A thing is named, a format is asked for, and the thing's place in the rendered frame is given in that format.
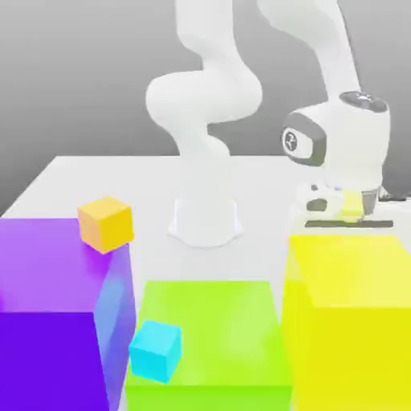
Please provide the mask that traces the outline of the small orange cube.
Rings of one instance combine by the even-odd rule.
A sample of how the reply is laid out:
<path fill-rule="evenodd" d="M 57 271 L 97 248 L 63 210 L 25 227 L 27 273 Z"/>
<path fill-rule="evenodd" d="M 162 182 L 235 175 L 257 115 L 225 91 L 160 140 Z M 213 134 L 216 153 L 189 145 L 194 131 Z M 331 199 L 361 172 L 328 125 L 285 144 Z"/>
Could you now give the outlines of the small orange cube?
<path fill-rule="evenodd" d="M 103 197 L 77 208 L 80 237 L 101 254 L 134 239 L 132 208 L 114 197 Z"/>

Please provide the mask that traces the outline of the large green box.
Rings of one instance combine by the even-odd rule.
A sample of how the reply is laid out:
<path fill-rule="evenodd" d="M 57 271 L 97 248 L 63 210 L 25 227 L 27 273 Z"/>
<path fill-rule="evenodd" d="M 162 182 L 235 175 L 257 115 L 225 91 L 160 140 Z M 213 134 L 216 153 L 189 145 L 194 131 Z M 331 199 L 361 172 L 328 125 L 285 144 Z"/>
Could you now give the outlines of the large green box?
<path fill-rule="evenodd" d="M 289 411 L 291 374 L 267 281 L 145 284 L 137 329 L 146 319 L 182 330 L 171 381 L 133 376 L 128 411 Z"/>

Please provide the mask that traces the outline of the large yellow box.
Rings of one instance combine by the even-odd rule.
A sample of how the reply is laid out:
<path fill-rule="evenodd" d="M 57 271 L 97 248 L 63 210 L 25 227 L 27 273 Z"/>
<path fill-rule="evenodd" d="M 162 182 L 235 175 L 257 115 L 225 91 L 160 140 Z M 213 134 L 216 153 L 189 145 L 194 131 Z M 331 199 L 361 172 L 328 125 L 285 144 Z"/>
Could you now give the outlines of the large yellow box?
<path fill-rule="evenodd" d="M 411 253 L 392 235 L 292 235 L 282 329 L 293 411 L 411 411 Z"/>

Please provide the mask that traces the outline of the large purple box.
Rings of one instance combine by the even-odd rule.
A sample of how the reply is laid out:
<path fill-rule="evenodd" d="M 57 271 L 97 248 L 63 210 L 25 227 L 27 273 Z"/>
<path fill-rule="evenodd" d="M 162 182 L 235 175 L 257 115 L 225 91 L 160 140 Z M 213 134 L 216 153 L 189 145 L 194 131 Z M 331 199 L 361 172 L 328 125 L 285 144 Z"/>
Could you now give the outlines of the large purple box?
<path fill-rule="evenodd" d="M 0 411 L 117 411 L 136 326 L 128 246 L 0 218 Z"/>

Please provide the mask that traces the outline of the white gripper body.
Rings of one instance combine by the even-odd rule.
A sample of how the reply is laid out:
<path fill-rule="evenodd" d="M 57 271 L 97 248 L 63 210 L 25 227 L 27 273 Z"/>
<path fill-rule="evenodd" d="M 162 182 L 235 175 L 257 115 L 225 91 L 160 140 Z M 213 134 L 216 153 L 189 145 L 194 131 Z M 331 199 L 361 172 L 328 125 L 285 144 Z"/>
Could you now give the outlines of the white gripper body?
<path fill-rule="evenodd" d="M 385 235 L 393 230 L 394 221 L 387 218 L 318 216 L 303 224 L 303 234 L 314 236 Z"/>

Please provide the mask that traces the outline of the small cyan cube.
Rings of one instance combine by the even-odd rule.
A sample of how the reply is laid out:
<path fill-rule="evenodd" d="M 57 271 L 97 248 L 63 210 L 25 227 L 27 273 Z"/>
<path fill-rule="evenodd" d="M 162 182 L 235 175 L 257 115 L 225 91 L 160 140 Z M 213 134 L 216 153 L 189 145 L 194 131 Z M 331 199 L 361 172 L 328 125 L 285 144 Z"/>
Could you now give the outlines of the small cyan cube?
<path fill-rule="evenodd" d="M 168 384 L 182 355 L 181 327 L 146 319 L 129 345 L 133 376 Z"/>

